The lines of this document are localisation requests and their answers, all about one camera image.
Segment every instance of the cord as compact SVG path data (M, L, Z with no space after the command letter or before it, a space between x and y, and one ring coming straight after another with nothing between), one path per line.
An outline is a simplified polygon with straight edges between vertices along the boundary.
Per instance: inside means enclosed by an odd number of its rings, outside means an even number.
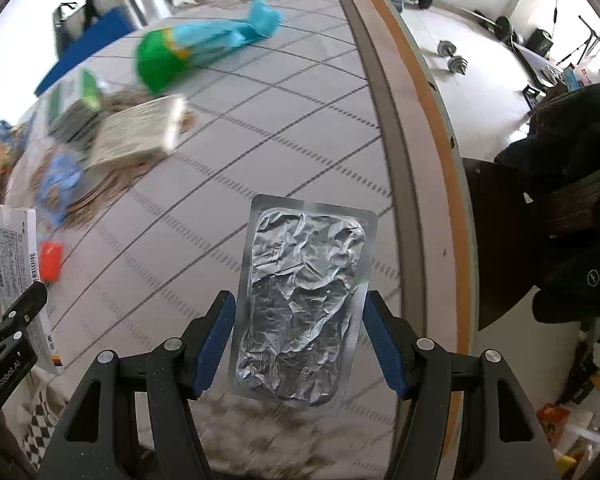
M558 21L558 0L555 0L555 9L554 9L554 30L551 31L551 38L554 38L555 33L555 22Z

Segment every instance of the white floor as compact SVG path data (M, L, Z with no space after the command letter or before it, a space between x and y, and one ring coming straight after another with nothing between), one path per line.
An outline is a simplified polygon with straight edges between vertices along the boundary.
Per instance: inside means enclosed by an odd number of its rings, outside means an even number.
M525 134L528 105L522 89L529 83L513 53L477 23L431 7L402 13L433 73L462 156L493 157ZM436 53L449 40L468 62L466 75L449 72ZM529 292L496 323L478 332L474 353L495 348L509 363L532 405L540 408L560 393L573 359L578 324L544 325L531 313Z

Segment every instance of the foil blister pack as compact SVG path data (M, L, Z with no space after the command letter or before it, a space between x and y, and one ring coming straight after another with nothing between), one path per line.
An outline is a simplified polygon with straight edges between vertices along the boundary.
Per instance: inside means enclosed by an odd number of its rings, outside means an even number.
M233 393L337 413L377 228L371 211L254 197L229 367Z

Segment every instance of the crumpled foil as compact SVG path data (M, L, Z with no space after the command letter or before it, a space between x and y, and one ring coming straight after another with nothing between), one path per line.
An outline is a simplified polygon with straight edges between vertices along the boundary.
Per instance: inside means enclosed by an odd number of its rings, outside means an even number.
M333 397L365 244L347 216L272 208L251 251L250 318L236 361L252 390L309 406Z

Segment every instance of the logo on black fabric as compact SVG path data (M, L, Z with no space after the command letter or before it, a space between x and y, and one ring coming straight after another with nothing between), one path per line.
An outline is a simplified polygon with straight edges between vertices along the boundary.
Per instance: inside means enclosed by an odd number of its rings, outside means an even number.
M600 283L600 273L596 269L591 269L587 274L587 283L589 286L596 286Z

